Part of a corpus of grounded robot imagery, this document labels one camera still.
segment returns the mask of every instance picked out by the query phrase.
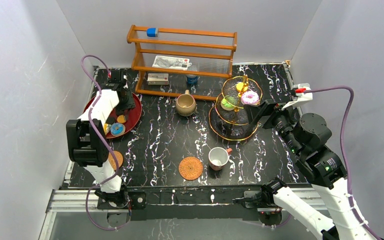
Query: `orange rattan coaster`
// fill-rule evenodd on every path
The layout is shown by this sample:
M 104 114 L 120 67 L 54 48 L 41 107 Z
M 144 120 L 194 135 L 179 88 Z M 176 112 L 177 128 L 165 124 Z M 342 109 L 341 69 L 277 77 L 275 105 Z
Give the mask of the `orange rattan coaster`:
M 119 151 L 114 151 L 114 155 L 117 158 L 118 166 L 121 167 L 123 164 L 123 154 Z M 116 162 L 114 161 L 113 155 L 108 154 L 108 161 L 111 164 L 111 167 L 116 170 Z
M 196 157 L 184 158 L 179 164 L 180 175 L 189 181 L 199 178 L 203 174 L 203 163 Z

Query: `red round tray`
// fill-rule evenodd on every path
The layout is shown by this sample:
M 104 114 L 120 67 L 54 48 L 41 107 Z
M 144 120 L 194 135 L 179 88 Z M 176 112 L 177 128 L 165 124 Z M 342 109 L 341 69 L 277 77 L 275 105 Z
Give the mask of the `red round tray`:
M 132 95 L 133 95 L 134 103 L 136 104 L 136 107 L 128 110 L 127 121 L 124 123 L 124 126 L 126 128 L 125 132 L 120 136 L 114 136 L 111 134 L 111 132 L 109 132 L 106 134 L 106 139 L 114 139 L 114 138 L 121 137 L 121 136 L 127 134 L 128 132 L 130 132 L 136 126 L 136 124 L 138 124 L 139 119 L 141 118 L 141 114 L 142 114 L 142 103 L 139 100 L 138 96 L 136 96 L 136 94 L 133 93 Z M 86 112 L 86 110 L 89 108 L 89 106 L 93 103 L 95 97 L 96 96 L 94 96 L 94 97 L 92 97 L 92 99 L 90 99 L 90 101 L 87 103 L 86 107 L 84 108 L 83 112 Z M 111 111 L 109 116 L 114 117 L 115 121 L 117 122 L 118 116 L 116 114 L 115 109 L 113 109 Z

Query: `wooden shelf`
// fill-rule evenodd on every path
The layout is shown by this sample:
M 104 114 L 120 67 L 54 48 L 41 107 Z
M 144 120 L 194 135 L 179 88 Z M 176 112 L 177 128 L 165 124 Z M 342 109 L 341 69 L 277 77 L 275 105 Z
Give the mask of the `wooden shelf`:
M 207 100 L 215 102 L 217 96 L 222 93 L 220 83 L 225 80 L 222 77 L 200 76 L 195 85 L 187 84 L 183 74 L 169 73 L 170 85 L 148 85 L 146 81 L 136 84 L 138 94 L 161 96 L 165 93 L 167 97 L 177 97 L 179 94 L 189 90 L 196 100 Z
M 146 34 L 147 29 L 149 29 L 147 26 L 132 25 L 127 34 L 127 42 L 129 44 L 134 43 L 136 48 L 131 68 L 139 71 L 139 83 L 142 83 L 144 80 L 146 72 L 191 74 L 224 79 L 232 77 L 233 55 L 237 47 L 236 32 L 158 28 L 157 37 L 148 37 Z M 193 52 L 195 48 L 207 50 L 204 52 Z M 216 51 L 228 52 L 228 54 L 215 54 L 214 52 Z M 197 69 L 197 71 L 153 67 L 153 62 L 157 55 L 189 59 L 191 66 Z M 168 93 L 143 90 L 138 87 L 136 87 L 136 92 L 168 97 L 176 97 L 183 94 L 183 92 Z M 215 100 L 213 96 L 199 96 L 197 99 Z

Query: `red clamp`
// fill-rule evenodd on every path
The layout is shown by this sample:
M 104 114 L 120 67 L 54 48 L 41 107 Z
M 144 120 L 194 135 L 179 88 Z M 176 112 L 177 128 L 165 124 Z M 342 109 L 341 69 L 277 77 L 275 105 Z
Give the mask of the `red clamp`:
M 298 88 L 297 90 L 295 90 L 295 93 L 296 94 L 303 94 L 307 89 L 306 88 Z

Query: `white cable tie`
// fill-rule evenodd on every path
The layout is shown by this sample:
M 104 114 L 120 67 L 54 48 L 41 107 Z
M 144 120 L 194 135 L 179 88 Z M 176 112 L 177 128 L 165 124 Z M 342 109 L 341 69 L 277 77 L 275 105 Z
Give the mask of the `white cable tie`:
M 359 226 L 368 225 L 368 224 L 369 224 L 369 222 L 367 220 L 363 220 L 363 222 L 360 223 Z

